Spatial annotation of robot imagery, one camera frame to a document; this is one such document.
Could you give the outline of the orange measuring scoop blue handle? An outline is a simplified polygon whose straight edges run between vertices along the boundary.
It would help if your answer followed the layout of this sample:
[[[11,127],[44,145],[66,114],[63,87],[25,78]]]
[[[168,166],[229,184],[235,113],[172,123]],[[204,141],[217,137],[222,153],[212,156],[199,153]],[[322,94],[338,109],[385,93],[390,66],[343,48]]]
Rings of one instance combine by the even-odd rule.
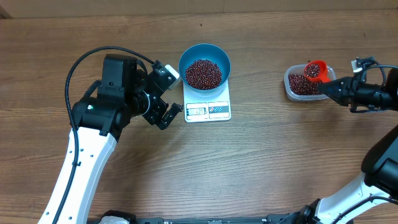
[[[317,75],[312,75],[312,72],[317,66]],[[323,60],[313,60],[309,62],[304,68],[304,77],[312,83],[328,83],[331,79],[328,77],[328,67]]]

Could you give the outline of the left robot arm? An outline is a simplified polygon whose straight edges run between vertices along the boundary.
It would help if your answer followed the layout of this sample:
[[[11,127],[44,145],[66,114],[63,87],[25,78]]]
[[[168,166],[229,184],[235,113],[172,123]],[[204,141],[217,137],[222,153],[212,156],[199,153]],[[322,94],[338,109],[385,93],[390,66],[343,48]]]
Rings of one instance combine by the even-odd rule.
[[[183,110],[165,103],[180,74],[155,61],[148,72],[138,58],[107,54],[102,78],[71,110],[67,154],[40,223],[85,223],[103,169],[131,118],[142,116],[163,130]]]

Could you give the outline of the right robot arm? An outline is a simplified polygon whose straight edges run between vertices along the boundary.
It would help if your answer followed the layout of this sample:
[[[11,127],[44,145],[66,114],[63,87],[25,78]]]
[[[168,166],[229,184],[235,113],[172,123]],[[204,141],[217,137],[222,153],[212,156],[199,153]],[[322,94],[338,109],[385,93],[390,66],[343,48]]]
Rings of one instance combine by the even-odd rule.
[[[354,77],[324,84],[321,90],[352,113],[397,110],[397,67],[389,65],[382,85],[367,84],[372,66],[357,68]],[[317,199],[284,223],[352,223],[365,211],[382,203],[397,203],[397,129],[389,131],[366,154],[361,173],[337,193]]]

